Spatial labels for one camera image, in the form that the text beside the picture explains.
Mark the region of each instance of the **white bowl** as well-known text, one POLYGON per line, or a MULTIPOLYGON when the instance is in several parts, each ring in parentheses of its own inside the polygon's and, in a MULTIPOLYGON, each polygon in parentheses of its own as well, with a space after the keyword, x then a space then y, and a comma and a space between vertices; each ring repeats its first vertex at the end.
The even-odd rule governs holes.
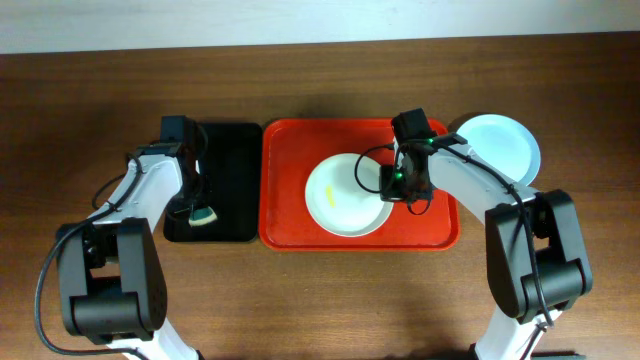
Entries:
POLYGON ((511 179, 529 185, 538 175, 540 148, 519 122, 502 115, 480 115, 462 124, 457 133, 478 156, 511 179))
MULTIPOLYGON (((358 154, 339 154, 321 162, 311 172, 305 201, 313 220, 328 232, 345 237, 363 236, 379 228, 391 215, 393 204, 366 192, 356 182, 358 154)), ((358 178, 364 186, 378 190, 380 165, 364 157, 358 178)))

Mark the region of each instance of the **yellow food residue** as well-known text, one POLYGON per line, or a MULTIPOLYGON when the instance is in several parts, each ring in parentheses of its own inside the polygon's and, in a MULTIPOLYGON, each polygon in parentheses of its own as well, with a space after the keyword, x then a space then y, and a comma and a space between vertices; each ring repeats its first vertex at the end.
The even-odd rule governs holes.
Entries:
POLYGON ((329 200, 329 205, 331 205, 331 207, 336 207, 336 202, 333 200, 333 190, 331 189, 331 185, 327 185, 327 199, 329 200))

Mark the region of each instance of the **white wall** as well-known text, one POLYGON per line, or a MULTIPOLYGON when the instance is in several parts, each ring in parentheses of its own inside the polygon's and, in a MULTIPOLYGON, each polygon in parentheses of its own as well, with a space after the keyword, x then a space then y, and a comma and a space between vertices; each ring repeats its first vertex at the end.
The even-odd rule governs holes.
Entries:
POLYGON ((640 30, 640 0, 3 0, 0 53, 640 30))

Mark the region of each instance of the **red tray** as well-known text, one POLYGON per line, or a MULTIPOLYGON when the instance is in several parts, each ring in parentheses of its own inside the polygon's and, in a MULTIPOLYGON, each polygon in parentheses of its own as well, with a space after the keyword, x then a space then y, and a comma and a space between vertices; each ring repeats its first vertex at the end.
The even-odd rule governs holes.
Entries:
MULTIPOLYGON (((429 124, 439 135, 447 132, 433 119, 429 124)), ((278 251, 439 251, 453 246, 460 235, 458 206, 440 190, 425 215, 411 215, 405 204, 395 204, 380 228, 361 237, 331 234, 311 218, 304 189, 320 162, 391 142, 391 119, 281 119, 269 125, 262 145, 262 241, 278 251)), ((393 151, 369 156, 379 164, 393 163, 393 151)), ((416 203, 416 211, 423 205, 416 203)))

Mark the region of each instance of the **wooden tabletop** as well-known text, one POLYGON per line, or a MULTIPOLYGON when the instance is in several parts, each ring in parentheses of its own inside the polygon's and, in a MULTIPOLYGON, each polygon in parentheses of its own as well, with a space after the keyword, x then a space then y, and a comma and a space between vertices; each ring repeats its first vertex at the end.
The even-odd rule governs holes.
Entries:
MULTIPOLYGON (((538 350, 638 356, 640 33, 617 33, 0 56, 0 357, 61 358, 38 341, 32 310, 54 231, 91 212, 162 115, 264 124, 419 106, 445 124, 517 119, 542 151, 533 185, 576 203, 594 288, 538 350)), ((460 217, 458 244, 440 253, 277 253, 156 231, 169 319, 208 359, 466 350, 495 303, 482 225, 460 217)), ((63 329, 55 270, 43 312, 56 343, 91 347, 63 329)))

